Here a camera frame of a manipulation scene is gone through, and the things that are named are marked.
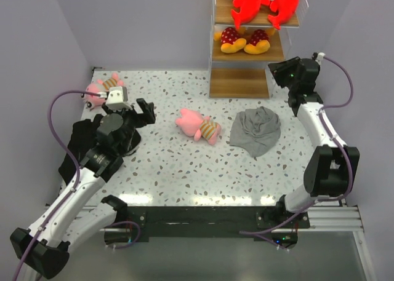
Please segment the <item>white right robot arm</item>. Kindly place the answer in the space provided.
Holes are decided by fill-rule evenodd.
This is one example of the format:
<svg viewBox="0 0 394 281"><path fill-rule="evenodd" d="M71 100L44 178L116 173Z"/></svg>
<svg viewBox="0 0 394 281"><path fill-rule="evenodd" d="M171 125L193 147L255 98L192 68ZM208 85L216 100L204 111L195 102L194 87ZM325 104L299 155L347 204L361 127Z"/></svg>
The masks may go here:
<svg viewBox="0 0 394 281"><path fill-rule="evenodd" d="M350 78L347 70L325 53L268 65L276 84L288 89L288 105L314 147L304 171L303 184L283 195L275 209L265 215L283 228L289 227L300 214L317 203L346 198L353 188L360 160L358 148L346 144L334 129L326 114L330 106L324 104L315 90L323 61L336 65L347 79Z"/></svg>

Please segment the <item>yellow plush polka dot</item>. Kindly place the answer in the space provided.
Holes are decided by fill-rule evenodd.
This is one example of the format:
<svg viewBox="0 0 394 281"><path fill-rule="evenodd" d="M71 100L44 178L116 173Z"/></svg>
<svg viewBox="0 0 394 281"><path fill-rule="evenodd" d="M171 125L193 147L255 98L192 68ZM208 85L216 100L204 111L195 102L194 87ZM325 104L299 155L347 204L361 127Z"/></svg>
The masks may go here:
<svg viewBox="0 0 394 281"><path fill-rule="evenodd" d="M225 54L237 53L244 49L247 40L244 37L246 29L241 27L236 29L235 27L228 26L216 26L214 28L214 41L220 42L220 50Z"/></svg>
<svg viewBox="0 0 394 281"><path fill-rule="evenodd" d="M269 51L270 37L275 34L274 28L256 29L253 31L248 43L244 47L244 51L251 55L260 55Z"/></svg>

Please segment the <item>red shark plush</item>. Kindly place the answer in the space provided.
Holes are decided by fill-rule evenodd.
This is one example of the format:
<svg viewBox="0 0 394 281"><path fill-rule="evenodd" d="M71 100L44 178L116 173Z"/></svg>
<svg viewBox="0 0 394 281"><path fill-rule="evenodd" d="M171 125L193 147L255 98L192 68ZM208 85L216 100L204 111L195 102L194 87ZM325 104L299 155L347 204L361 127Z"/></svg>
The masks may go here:
<svg viewBox="0 0 394 281"><path fill-rule="evenodd" d="M269 8L276 15L269 15L268 21L276 30L280 30L281 25L295 14L298 4L299 0L270 0Z"/></svg>
<svg viewBox="0 0 394 281"><path fill-rule="evenodd" d="M242 24L249 23L260 11L261 6L268 6L270 0L232 0L234 8L231 16L236 30L241 28Z"/></svg>

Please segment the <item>pink plush striped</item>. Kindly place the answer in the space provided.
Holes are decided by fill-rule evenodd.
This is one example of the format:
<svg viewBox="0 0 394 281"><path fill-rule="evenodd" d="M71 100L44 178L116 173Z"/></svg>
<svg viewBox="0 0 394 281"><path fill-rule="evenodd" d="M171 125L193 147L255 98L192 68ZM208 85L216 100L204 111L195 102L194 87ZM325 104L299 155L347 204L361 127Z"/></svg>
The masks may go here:
<svg viewBox="0 0 394 281"><path fill-rule="evenodd" d="M210 145L216 144L222 129L209 116L204 117L199 112L186 108L180 110L180 117L175 120L175 124L186 136L193 137L195 141L204 138Z"/></svg>

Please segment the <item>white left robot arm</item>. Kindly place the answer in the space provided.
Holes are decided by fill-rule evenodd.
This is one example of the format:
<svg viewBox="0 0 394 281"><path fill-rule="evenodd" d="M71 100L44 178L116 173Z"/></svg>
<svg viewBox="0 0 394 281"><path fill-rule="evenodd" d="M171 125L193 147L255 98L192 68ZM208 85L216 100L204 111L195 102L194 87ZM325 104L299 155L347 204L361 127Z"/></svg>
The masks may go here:
<svg viewBox="0 0 394 281"><path fill-rule="evenodd" d="M103 202L81 220L76 220L86 202L121 168L123 158L140 143L138 129L156 121L154 104L136 100L142 109L107 100L106 114L95 116L97 128L93 146L76 164L76 173L54 203L29 228L16 228L10 236L19 264L32 272L30 280L54 278L70 258L71 249L105 226L121 227L127 221L126 203L115 196Z"/></svg>

